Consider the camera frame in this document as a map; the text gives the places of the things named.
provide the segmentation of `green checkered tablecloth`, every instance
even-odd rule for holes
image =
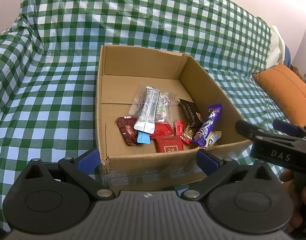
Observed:
[[[285,120],[252,78],[264,69],[270,30],[229,0],[23,0],[19,17],[0,35],[5,230],[2,202],[30,159],[57,162],[95,147],[96,70],[106,43],[186,52],[246,120],[269,130],[274,118]],[[248,152],[241,163],[253,162]]]

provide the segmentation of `cardboard box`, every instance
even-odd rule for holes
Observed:
[[[206,148],[219,157],[234,157],[251,142],[235,131],[242,117],[214,80],[189,55],[133,46],[105,45],[96,89],[96,139],[100,150],[103,183],[117,191],[155,190],[194,182],[205,177],[195,162],[196,145],[184,151],[157,153],[151,144],[128,146],[115,124],[128,115],[139,84],[175,92],[193,101],[202,117],[208,106],[221,103],[222,111],[213,130],[222,131],[218,145]],[[179,118],[187,122],[181,105]]]

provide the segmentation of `human hand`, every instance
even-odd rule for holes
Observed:
[[[294,212],[293,216],[291,217],[289,224],[286,228],[288,233],[294,231],[295,228],[300,227],[303,223],[303,217],[300,214],[299,210],[304,203],[306,205],[306,186],[303,188],[301,195],[299,195],[295,190],[294,185],[294,176],[291,170],[285,170],[280,174],[279,179],[283,182],[283,186],[287,189],[289,196],[291,197],[293,204],[294,204]]]

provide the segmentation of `blue packet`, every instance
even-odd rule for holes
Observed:
[[[203,123],[202,127],[197,131],[191,142],[198,143],[201,147],[205,147],[206,139],[219,116],[222,109],[222,104],[215,104],[208,107],[209,116]]]
[[[148,133],[139,131],[137,135],[137,142],[150,144],[151,143],[150,135]]]

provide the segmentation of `clear plastic bag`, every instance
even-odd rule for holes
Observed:
[[[139,116],[145,102],[145,97],[146,86],[141,85],[136,92],[129,115],[134,117]],[[156,109],[155,122],[168,123],[172,127],[175,127],[175,119],[178,119],[179,116],[178,105],[179,99],[176,93],[161,91]]]

